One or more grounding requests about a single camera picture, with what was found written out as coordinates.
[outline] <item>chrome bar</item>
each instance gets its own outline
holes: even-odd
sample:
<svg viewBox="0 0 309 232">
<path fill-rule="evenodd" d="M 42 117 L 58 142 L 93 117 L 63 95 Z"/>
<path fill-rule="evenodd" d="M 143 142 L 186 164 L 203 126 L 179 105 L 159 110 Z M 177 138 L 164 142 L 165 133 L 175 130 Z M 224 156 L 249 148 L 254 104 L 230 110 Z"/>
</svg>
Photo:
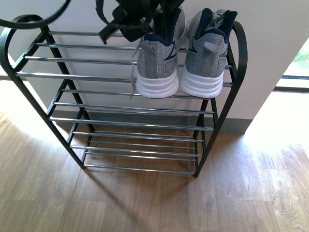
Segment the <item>chrome bar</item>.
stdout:
<svg viewBox="0 0 309 232">
<path fill-rule="evenodd" d="M 99 36 L 97 32 L 79 32 L 79 31 L 49 31 L 50 35 L 77 35 L 77 36 Z M 123 37 L 121 33 L 115 33 L 113 37 Z"/>
<path fill-rule="evenodd" d="M 130 83 L 131 82 L 130 78 L 123 78 L 123 77 L 82 76 L 82 75 L 41 73 L 41 72 L 33 72 L 33 73 L 17 72 L 16 76 L 19 76 L 19 77 L 35 77 L 35 78 L 67 79 L 67 80 L 79 80 L 79 81 L 102 81 L 102 82 L 123 82 L 123 83 Z"/>
<path fill-rule="evenodd" d="M 176 152 L 159 152 L 159 151 L 143 151 L 143 150 L 130 150 L 130 149 L 107 148 L 107 147 L 93 147 L 93 146 L 70 146 L 70 148 L 72 148 L 72 149 L 83 149 L 83 150 L 130 152 L 130 153 L 142 153 L 142 154 L 154 154 L 154 155 L 202 157 L 202 154 L 176 153 Z"/>
<path fill-rule="evenodd" d="M 187 135 L 171 135 L 171 134 L 149 134 L 149 133 L 135 133 L 135 132 L 122 132 L 122 131 L 108 131 L 108 130 L 96 130 L 96 133 L 111 133 L 111 134 L 128 134 L 128 135 L 145 135 L 145 136 L 158 136 L 168 138 L 186 138 L 192 139 L 192 136 Z"/>
<path fill-rule="evenodd" d="M 68 75 L 68 74 L 54 74 L 54 73 L 42 73 L 42 72 L 17 72 L 16 76 L 19 77 L 35 77 L 35 78 L 52 78 L 52 79 L 68 79 L 68 80 L 79 80 L 79 81 L 102 81 L 102 82 L 122 82 L 131 83 L 130 78 L 124 77 L 104 77 L 104 76 L 83 76 L 83 75 Z M 223 87 L 232 87 L 233 83 L 224 82 Z M 128 95 L 131 96 L 132 93 L 112 93 L 112 92 L 95 92 L 95 91 L 84 91 L 83 93 L 96 93 L 96 94 L 117 94 L 117 95 Z M 201 99 L 199 97 L 189 96 L 189 95 L 173 95 L 171 98 L 190 98 L 190 99 Z"/>
<path fill-rule="evenodd" d="M 67 93 L 85 93 L 85 94 L 108 94 L 108 95 L 121 95 L 121 96 L 131 96 L 132 93 L 120 93 L 120 92 L 107 92 L 107 91 L 90 91 L 90 90 L 71 90 L 71 89 L 63 89 L 63 92 Z M 133 96 L 140 97 L 141 94 L 139 93 L 134 93 Z M 170 96 L 169 98 L 180 98 L 180 99 L 206 99 L 210 100 L 209 98 L 199 98 L 195 96 L 190 96 L 190 95 L 179 95 L 175 94 Z"/>
<path fill-rule="evenodd" d="M 27 59 L 29 61 L 132 65 L 132 62 L 130 60 L 54 58 L 54 57 L 31 57 L 31 56 L 25 56 L 25 59 Z M 183 66 L 184 66 L 184 63 L 178 63 L 178 67 L 183 67 Z"/>
<path fill-rule="evenodd" d="M 200 111 L 200 110 L 171 110 L 171 109 L 154 109 L 154 108 L 138 108 L 138 107 L 118 107 L 118 106 L 108 106 L 108 105 L 89 105 L 89 104 L 78 104 L 78 103 L 63 103 L 55 102 L 58 106 L 69 106 L 69 107 L 82 107 L 82 108 L 106 108 L 114 110 L 124 110 L 132 111 L 134 113 L 153 113 L 153 114 L 165 114 L 165 115 L 175 115 L 175 114 L 192 114 L 192 115 L 211 115 L 214 111 Z"/>
<path fill-rule="evenodd" d="M 125 167 L 103 166 L 103 165 L 93 165 L 93 164 L 84 164 L 84 167 L 88 167 L 88 168 L 109 168 L 109 169 L 120 169 L 120 170 L 133 170 L 133 171 L 146 171 L 146 172 L 159 172 L 159 173 L 175 173 L 175 174 L 194 175 L 194 172 L 156 170 L 156 169 L 142 169 L 142 168 L 125 168 Z"/>
<path fill-rule="evenodd" d="M 93 144 L 112 144 L 112 145 L 127 145 L 127 146 L 147 146 L 147 147 L 159 147 L 159 148 L 175 148 L 175 149 L 192 149 L 195 147 L 185 147 L 185 146 L 163 146 L 163 145 L 149 145 L 149 144 L 128 144 L 128 143 L 114 143 L 114 142 L 103 142 L 103 141 L 93 141 L 90 140 L 90 143 Z"/>
<path fill-rule="evenodd" d="M 135 51 L 135 47 L 123 46 L 106 46 L 106 45 L 80 45 L 80 44 L 61 44 L 61 43 L 36 43 L 37 46 L 50 47 L 50 48 L 81 48 L 81 49 L 104 49 L 104 50 L 122 50 L 122 51 Z M 187 49 L 179 49 L 180 53 L 186 53 Z"/>
<path fill-rule="evenodd" d="M 178 158 L 164 158 L 155 156 L 133 156 L 133 155 L 119 155 L 110 153 L 98 153 L 98 152 L 86 152 L 88 155 L 98 155 L 98 156 L 115 156 L 115 157 L 129 157 L 129 158 L 142 158 L 142 159 L 152 159 L 152 160 L 174 160 L 174 161 L 196 161 L 196 159 L 178 159 Z"/>
<path fill-rule="evenodd" d="M 71 119 L 71 118 L 58 118 L 50 117 L 50 121 L 60 122 L 77 122 L 87 124 L 104 124 L 104 125 L 116 125 L 116 126 L 129 126 L 129 127 L 146 127 L 156 129 L 174 129 L 174 130 L 198 130 L 198 131 L 213 131 L 211 127 L 196 127 L 196 126 L 176 126 L 166 124 L 149 124 L 149 123 L 138 123 L 138 122 L 112 122 L 112 121 L 100 121 L 100 120 L 87 120 L 87 119 Z"/>
<path fill-rule="evenodd" d="M 201 143 L 203 140 L 197 140 L 197 139 L 182 139 L 182 138 L 161 138 L 161 137 L 146 137 L 146 136 L 134 136 L 134 135 L 121 135 L 121 134 L 115 134 L 115 133 L 93 133 L 93 132 L 73 132 L 73 134 L 79 134 L 79 135 L 92 135 L 92 136 L 98 136 L 98 137 L 111 137 L 111 138 L 130 138 L 130 139 L 153 139 L 153 140 L 164 140 L 164 141 L 174 141 L 174 142 L 193 142 L 193 143 Z"/>
</svg>

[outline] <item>green foliage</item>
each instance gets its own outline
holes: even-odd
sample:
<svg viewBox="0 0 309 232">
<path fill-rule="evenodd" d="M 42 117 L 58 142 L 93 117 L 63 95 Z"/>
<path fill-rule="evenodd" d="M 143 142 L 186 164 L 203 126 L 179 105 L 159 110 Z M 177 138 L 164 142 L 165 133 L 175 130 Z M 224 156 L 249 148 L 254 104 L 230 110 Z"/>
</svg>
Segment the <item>green foliage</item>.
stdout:
<svg viewBox="0 0 309 232">
<path fill-rule="evenodd" d="M 304 46 L 300 49 L 293 62 L 297 62 L 300 68 L 309 67 L 309 38 L 305 42 Z"/>
</svg>

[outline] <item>shoe rack shelf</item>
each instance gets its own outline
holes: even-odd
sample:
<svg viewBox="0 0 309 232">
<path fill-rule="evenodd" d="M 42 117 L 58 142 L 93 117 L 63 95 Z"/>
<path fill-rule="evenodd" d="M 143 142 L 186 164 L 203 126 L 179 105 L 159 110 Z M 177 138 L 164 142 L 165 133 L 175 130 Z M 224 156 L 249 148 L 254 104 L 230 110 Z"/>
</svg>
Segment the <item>shoe rack shelf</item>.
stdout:
<svg viewBox="0 0 309 232">
<path fill-rule="evenodd" d="M 41 18 L 37 15 L 23 15 L 16 18 L 19 22 L 31 22 L 37 21 Z M 20 91 L 24 94 L 27 100 L 31 103 L 34 109 L 38 112 L 41 118 L 44 120 L 49 129 L 55 134 L 58 140 L 62 143 L 65 149 L 69 152 L 76 163 L 82 168 L 97 167 L 97 168 L 109 168 L 109 169 L 122 169 L 122 170 L 141 170 L 141 171 L 153 171 L 153 172 L 166 172 L 166 173 L 180 173 L 180 174 L 192 174 L 198 177 L 207 156 L 209 155 L 211 148 L 215 142 L 215 139 L 223 125 L 223 122 L 233 104 L 233 101 L 239 91 L 239 88 L 243 82 L 246 68 L 247 68 L 247 43 L 244 30 L 239 22 L 235 22 L 233 31 L 236 34 L 238 41 L 238 63 L 236 65 L 231 50 L 230 44 L 228 46 L 227 61 L 228 65 L 226 69 L 229 70 L 231 81 L 224 82 L 224 87 L 229 88 L 229 94 L 225 101 L 224 107 L 218 115 L 216 107 L 216 99 L 202 99 L 186 94 L 173 95 L 171 98 L 183 99 L 200 99 L 201 108 L 199 111 L 191 110 L 176 110 L 176 109 L 152 109 L 152 108 L 139 108 L 136 107 L 117 107 L 106 105 L 89 105 L 84 104 L 81 96 L 87 94 L 108 94 L 108 95 L 120 95 L 128 96 L 130 92 L 117 92 L 117 91 L 91 91 L 78 89 L 75 85 L 76 81 L 96 81 L 102 85 L 106 82 L 121 82 L 130 83 L 130 77 L 128 78 L 109 78 L 109 77 L 96 77 L 96 76 L 84 76 L 84 75 L 71 75 L 66 66 L 67 62 L 81 62 L 81 63 L 97 63 L 97 64 L 122 64 L 131 65 L 131 61 L 123 60 L 101 60 L 101 59 L 84 59 L 84 58 L 63 58 L 59 48 L 91 48 L 91 49 L 113 49 L 113 50 L 132 50 L 134 47 L 120 47 L 120 46 L 104 46 L 104 45 L 74 45 L 74 44 L 61 44 L 56 43 L 53 35 L 75 35 L 75 36 L 97 36 L 97 33 L 89 32 L 66 32 L 66 31 L 50 31 L 46 26 L 41 28 L 41 32 L 33 43 L 24 51 L 24 53 L 17 60 L 12 67 L 8 59 L 8 48 L 10 41 L 16 32 L 15 29 L 4 29 L 0 36 L 0 61 L 1 66 L 7 72 L 11 80 L 17 85 Z M 35 57 L 35 52 L 40 47 L 49 47 L 53 57 Z M 56 62 L 60 68 L 62 74 L 53 73 L 36 73 L 23 72 L 24 66 L 31 61 L 47 61 Z M 45 112 L 33 95 L 27 89 L 22 81 L 22 77 L 35 77 L 35 78 L 54 78 L 63 79 L 62 84 L 59 87 L 54 99 L 52 100 L 47 112 Z M 63 103 L 61 97 L 63 93 L 71 93 L 76 103 Z M 142 97 L 140 94 L 134 94 L 134 98 Z M 211 104 L 211 111 L 206 111 L 207 105 Z M 53 117 L 53 113 L 58 106 L 73 106 L 78 107 L 79 111 L 76 118 L 56 118 Z M 102 113 L 128 113 L 128 114 L 145 114 L 146 116 L 191 116 L 196 115 L 197 121 L 194 125 L 168 125 L 168 124 L 149 124 L 140 122 L 126 122 L 126 121 L 111 121 L 111 120 L 94 120 L 91 118 L 91 111 Z M 213 125 L 205 125 L 204 115 L 211 115 L 213 119 Z M 66 122 L 71 124 L 71 130 L 68 138 L 64 138 L 53 122 Z M 87 132 L 80 132 L 77 130 L 81 125 L 87 125 Z M 101 131 L 100 127 L 111 127 L 112 130 Z M 129 132 L 122 130 L 129 127 Z M 153 133 L 140 132 L 140 129 L 146 129 L 151 131 L 155 129 Z M 173 131 L 173 134 L 166 134 L 166 131 Z M 187 135 L 183 135 L 181 131 L 186 131 Z M 84 146 L 76 146 L 71 144 L 74 136 L 86 136 L 87 142 Z M 112 141 L 105 141 L 105 138 L 112 138 Z M 83 155 L 77 155 L 76 149 L 83 150 Z M 95 160 L 100 158 L 103 164 L 97 164 L 92 161 L 92 157 L 96 157 Z M 147 168 L 126 167 L 117 165 L 105 165 L 104 159 L 110 157 L 122 158 L 122 159 L 143 159 L 148 160 Z M 156 160 L 164 160 L 171 162 L 168 165 L 170 169 L 152 169 L 151 163 Z M 179 166 L 179 163 L 184 163 L 184 167 L 187 170 L 180 171 L 175 170 L 173 162 L 177 163 L 175 166 Z"/>
</svg>

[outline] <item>sneaker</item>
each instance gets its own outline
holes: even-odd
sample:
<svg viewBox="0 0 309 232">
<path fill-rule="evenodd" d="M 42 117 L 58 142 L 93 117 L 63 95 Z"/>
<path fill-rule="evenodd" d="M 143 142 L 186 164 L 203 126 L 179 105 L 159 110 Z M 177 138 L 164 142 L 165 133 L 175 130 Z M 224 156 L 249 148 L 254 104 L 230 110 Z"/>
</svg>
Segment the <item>sneaker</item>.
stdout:
<svg viewBox="0 0 309 232">
<path fill-rule="evenodd" d="M 181 89 L 193 96 L 214 98 L 222 90 L 227 43 L 237 12 L 204 9 L 192 20 L 189 49 L 180 76 Z"/>
<path fill-rule="evenodd" d="M 187 40 L 183 9 L 154 18 L 154 33 L 145 35 L 137 61 L 136 89 L 147 98 L 166 98 L 179 86 L 177 51 Z"/>
</svg>

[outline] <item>white sole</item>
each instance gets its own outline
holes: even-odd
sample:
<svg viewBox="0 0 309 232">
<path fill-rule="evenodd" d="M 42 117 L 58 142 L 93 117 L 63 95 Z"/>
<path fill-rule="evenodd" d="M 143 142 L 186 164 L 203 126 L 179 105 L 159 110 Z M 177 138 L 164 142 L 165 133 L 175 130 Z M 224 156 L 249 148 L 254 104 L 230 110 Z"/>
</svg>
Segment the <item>white sole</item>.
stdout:
<svg viewBox="0 0 309 232">
<path fill-rule="evenodd" d="M 180 88 L 183 92 L 200 97 L 200 98 L 214 98 L 219 95 L 223 87 L 223 75 L 219 77 L 204 77 L 191 74 L 183 67 L 180 75 Z"/>
<path fill-rule="evenodd" d="M 137 72 L 136 89 L 147 98 L 167 98 L 177 92 L 179 86 L 178 67 L 166 78 L 150 79 Z"/>
</svg>

